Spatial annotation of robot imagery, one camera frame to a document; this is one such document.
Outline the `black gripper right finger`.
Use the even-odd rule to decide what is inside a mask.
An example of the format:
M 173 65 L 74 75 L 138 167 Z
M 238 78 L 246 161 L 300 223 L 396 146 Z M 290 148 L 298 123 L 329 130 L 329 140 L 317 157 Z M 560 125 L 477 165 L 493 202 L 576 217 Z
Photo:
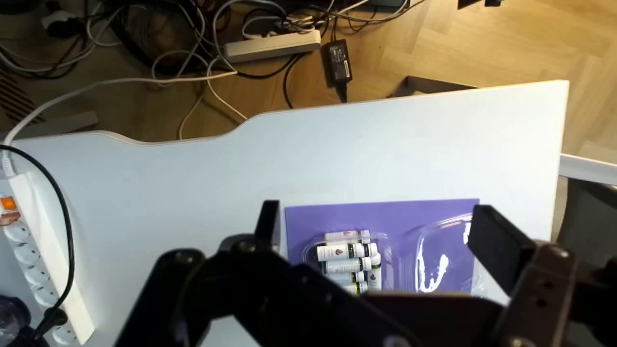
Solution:
M 468 248 L 508 296 L 491 329 L 493 347 L 564 347 L 568 321 L 617 347 L 612 258 L 591 265 L 554 242 L 531 240 L 489 204 L 472 208 Z

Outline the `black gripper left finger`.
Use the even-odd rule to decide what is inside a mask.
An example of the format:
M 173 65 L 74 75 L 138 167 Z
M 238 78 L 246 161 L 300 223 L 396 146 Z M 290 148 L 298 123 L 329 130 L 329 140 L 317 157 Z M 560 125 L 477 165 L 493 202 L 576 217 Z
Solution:
M 211 323 L 234 317 L 259 347 L 412 347 L 412 335 L 364 298 L 273 250 L 279 204 L 211 256 L 163 252 L 113 347 L 198 347 Z

